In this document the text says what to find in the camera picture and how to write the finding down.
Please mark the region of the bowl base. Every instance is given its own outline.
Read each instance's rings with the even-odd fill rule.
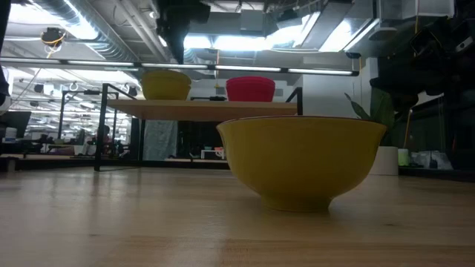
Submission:
[[[262,197],[262,205],[279,211],[316,212],[328,211],[332,202],[328,198],[286,199],[282,197]]]

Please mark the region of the plant leaf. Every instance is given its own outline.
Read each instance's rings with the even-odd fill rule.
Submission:
[[[394,126],[394,107],[391,95],[378,88],[373,88],[373,90],[377,90],[379,106],[375,113],[371,114],[371,119],[374,122],[386,125],[388,130],[390,130]]]
[[[355,111],[356,115],[358,115],[360,118],[362,119],[368,119],[368,120],[371,120],[371,117],[370,115],[368,115],[368,113],[366,113],[366,111],[364,111],[363,107],[360,106],[358,103],[354,102],[353,100],[351,100],[351,97],[348,96],[347,93],[344,94],[348,100],[351,102],[351,107],[353,108],[353,111]]]

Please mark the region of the bowl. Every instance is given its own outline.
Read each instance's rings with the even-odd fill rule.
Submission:
[[[217,126],[232,173],[283,211],[327,210],[368,175],[386,126],[360,119],[268,116]]]
[[[191,80],[173,70],[156,70],[142,76],[143,96],[147,100],[186,100]]]
[[[271,102],[274,98],[275,82],[259,76],[245,76],[226,82],[229,101]]]

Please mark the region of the pipe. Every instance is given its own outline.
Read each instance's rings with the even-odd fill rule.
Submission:
[[[150,30],[147,22],[145,21],[145,19],[143,19],[142,15],[140,15],[139,10],[135,7],[135,5],[132,4],[130,0],[118,0],[118,1],[123,1],[128,6],[127,11],[129,11],[130,14],[139,22],[139,24],[142,26],[142,30],[150,38],[151,42],[155,45],[155,47],[163,55],[163,57],[166,58],[167,52],[165,51],[165,49],[163,48],[163,45],[158,40],[157,34],[155,34],[152,30]]]
[[[34,0],[36,6],[61,18],[61,26],[78,39],[94,39],[87,44],[104,59],[116,62],[139,61],[109,23],[85,0]]]
[[[117,6],[117,9],[119,9],[120,12],[124,15],[125,19],[127,19],[128,23],[131,24],[133,29],[137,32],[137,34],[140,36],[140,38],[145,42],[147,45],[148,49],[161,61],[161,62],[166,62],[165,57],[162,55],[162,53],[152,44],[150,39],[144,34],[142,29],[140,29],[139,25],[135,22],[134,18],[132,18],[131,14],[127,11],[127,9],[124,7],[123,3],[120,0],[112,0],[113,3]]]

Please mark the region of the shelf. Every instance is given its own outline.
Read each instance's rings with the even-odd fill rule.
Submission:
[[[191,162],[191,159],[165,159],[166,162]],[[227,160],[219,159],[193,159],[193,162],[199,163],[228,163]]]
[[[139,119],[224,122],[253,116],[297,113],[296,103],[182,100],[108,100],[108,106]]]

